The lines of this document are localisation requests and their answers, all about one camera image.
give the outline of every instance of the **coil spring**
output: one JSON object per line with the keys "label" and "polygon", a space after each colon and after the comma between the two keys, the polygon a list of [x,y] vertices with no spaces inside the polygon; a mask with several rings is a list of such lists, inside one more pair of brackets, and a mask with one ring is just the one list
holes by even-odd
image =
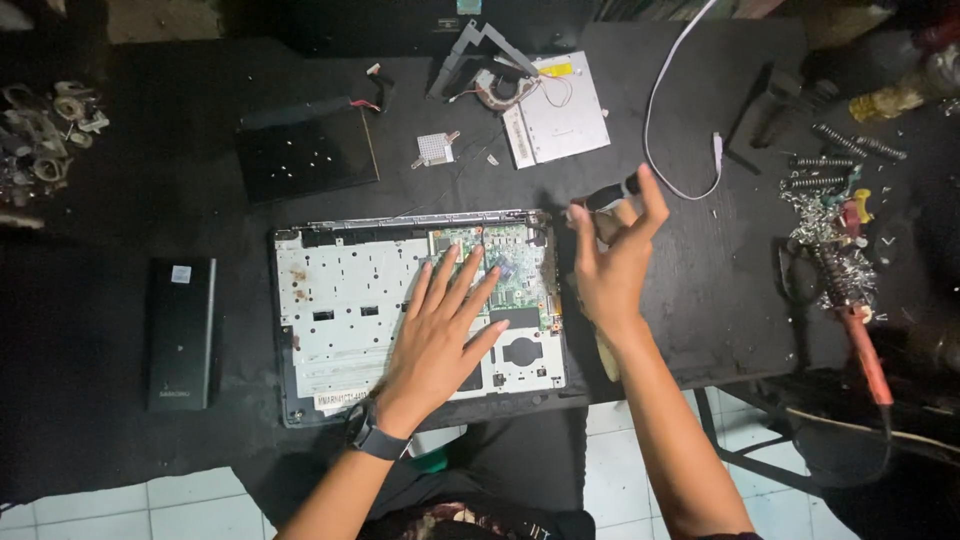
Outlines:
{"label": "coil spring", "polygon": [[837,146],[843,147],[854,156],[858,158],[866,158],[868,156],[867,151],[857,146],[852,140],[840,135],[839,132],[828,126],[827,124],[814,124],[813,131],[820,137],[825,140],[836,144]]}
{"label": "coil spring", "polygon": [[838,185],[847,185],[847,177],[797,177],[784,178],[780,181],[780,186],[783,189],[816,189],[818,187],[834,187]]}
{"label": "coil spring", "polygon": [[827,296],[835,307],[846,306],[853,298],[853,291],[843,279],[843,269],[837,261],[837,254],[827,243],[809,246],[817,266],[823,274],[827,286]]}
{"label": "coil spring", "polygon": [[790,167],[853,167],[854,160],[850,158],[792,158]]}
{"label": "coil spring", "polygon": [[897,150],[896,148],[884,144],[882,141],[871,136],[859,136],[854,139],[854,142],[863,146],[866,150],[881,156],[882,158],[887,158],[894,161],[906,160],[906,152]]}

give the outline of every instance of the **hand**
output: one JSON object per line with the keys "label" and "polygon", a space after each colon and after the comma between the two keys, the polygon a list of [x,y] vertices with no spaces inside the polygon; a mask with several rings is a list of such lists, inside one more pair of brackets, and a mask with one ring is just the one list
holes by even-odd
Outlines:
{"label": "hand", "polygon": [[433,266],[425,263],[414,286],[390,358],[387,382],[377,398],[377,424],[391,436],[409,437],[428,414],[457,391],[510,326],[506,320],[490,325],[464,345],[470,324],[496,286],[500,269],[494,266],[488,270],[464,301],[483,259],[483,246],[473,248],[456,282],[447,290],[459,253],[456,244],[446,250],[432,283]]}
{"label": "hand", "polygon": [[[610,230],[609,224],[599,223],[602,239],[611,246],[606,252],[597,249],[590,212],[576,204],[567,210],[570,227],[577,232],[575,270],[580,300],[587,317],[608,339],[636,328],[643,278],[653,253],[651,239],[670,214],[650,167],[642,164],[636,175],[645,211],[636,217],[630,201],[624,201],[615,211],[622,222],[619,229]],[[609,216],[596,217],[600,221]]]}

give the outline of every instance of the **black table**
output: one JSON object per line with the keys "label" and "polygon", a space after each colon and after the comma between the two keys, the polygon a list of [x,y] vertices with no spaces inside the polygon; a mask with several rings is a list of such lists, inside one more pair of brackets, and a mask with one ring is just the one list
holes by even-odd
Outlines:
{"label": "black table", "polygon": [[[670,23],[592,24],[582,39],[612,144],[522,171],[477,160],[438,204],[417,213],[561,208],[571,197],[622,179],[643,160],[648,92],[681,30]],[[671,180],[700,193],[712,179],[710,133],[732,125],[760,67],[787,69],[804,55],[799,22],[705,22],[673,61],[658,96],[652,152]],[[432,201],[461,165],[410,170],[417,135],[459,130],[471,158],[499,120],[472,99],[426,102],[429,59],[376,59],[396,79],[389,113],[372,122],[382,182],[249,209],[233,150],[238,119],[306,100],[372,96],[374,60],[304,61],[267,39],[114,47],[105,87],[112,125],[75,162],[70,187],[45,208],[48,230],[85,247],[44,261],[14,304],[8,332],[42,333],[13,346],[3,390],[3,499],[30,500],[114,487],[309,448],[319,430],[278,420],[268,232],[323,219],[396,215]],[[702,202],[665,195],[671,218],[657,237],[642,310],[682,387],[788,373],[799,361],[787,307],[774,287],[771,238],[796,217],[777,201],[777,175],[755,177],[727,161],[724,180]],[[559,231],[561,268],[570,233]],[[94,257],[89,246],[104,248]],[[207,411],[143,411],[143,291],[147,256],[216,257],[220,390]],[[572,306],[564,297],[564,305]],[[622,399],[596,357],[591,331],[565,310],[571,385],[535,405],[496,399],[446,405],[425,428],[545,408]],[[838,365],[843,333],[811,314],[811,357]]]}

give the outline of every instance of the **black watch strap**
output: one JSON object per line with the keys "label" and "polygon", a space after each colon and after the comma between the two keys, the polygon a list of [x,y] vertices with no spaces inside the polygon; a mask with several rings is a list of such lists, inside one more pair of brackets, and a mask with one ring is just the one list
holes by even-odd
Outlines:
{"label": "black watch strap", "polygon": [[396,461],[403,457],[410,446],[409,439],[398,439],[387,433],[384,433],[376,426],[376,403],[368,400],[355,405],[354,407],[363,407],[366,409],[362,418],[356,418],[355,422],[363,422],[362,426],[357,426],[359,430],[348,441],[350,446],[373,457]]}

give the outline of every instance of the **yellow label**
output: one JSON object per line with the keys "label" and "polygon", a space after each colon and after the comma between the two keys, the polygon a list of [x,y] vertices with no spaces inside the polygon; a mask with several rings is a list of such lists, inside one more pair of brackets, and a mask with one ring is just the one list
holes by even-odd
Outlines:
{"label": "yellow label", "polygon": [[567,62],[551,65],[550,67],[544,67],[541,69],[540,73],[543,75],[549,75],[550,77],[562,77],[563,75],[569,75],[570,73],[573,73],[573,64]]}

